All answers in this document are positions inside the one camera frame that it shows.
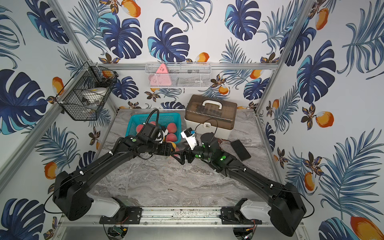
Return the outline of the teal plastic basket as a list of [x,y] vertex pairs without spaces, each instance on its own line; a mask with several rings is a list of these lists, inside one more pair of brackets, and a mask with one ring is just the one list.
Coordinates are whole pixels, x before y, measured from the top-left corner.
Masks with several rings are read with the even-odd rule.
[[[133,115],[130,118],[130,121],[127,126],[126,136],[133,135],[135,136],[137,134],[136,128],[140,124],[144,124],[147,120],[149,114],[141,114],[141,115]],[[175,123],[177,126],[177,131],[175,135],[177,136],[176,144],[178,144],[182,137],[181,137],[181,131],[182,131],[182,119],[181,115],[178,113],[160,113],[159,121],[158,123],[160,126],[167,127],[170,123]]]

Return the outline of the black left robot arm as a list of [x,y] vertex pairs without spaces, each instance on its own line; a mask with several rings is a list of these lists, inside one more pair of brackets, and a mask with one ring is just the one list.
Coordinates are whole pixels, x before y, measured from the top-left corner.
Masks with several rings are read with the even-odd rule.
[[140,154],[171,156],[175,148],[171,143],[159,142],[161,128],[146,124],[144,133],[120,137],[114,147],[100,158],[72,173],[57,175],[53,202],[70,221],[75,221],[91,209],[94,200],[87,193],[105,176]]

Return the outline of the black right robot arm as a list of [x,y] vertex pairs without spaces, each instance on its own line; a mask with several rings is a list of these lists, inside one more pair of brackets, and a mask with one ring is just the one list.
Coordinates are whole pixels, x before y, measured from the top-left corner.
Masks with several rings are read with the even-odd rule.
[[271,208],[268,215],[272,225],[285,236],[294,235],[307,212],[302,196],[294,185],[283,185],[255,172],[224,151],[216,138],[183,151],[177,151],[171,143],[166,143],[166,146],[170,148],[170,156],[182,165],[186,161],[199,159],[215,172],[238,181],[259,195]]

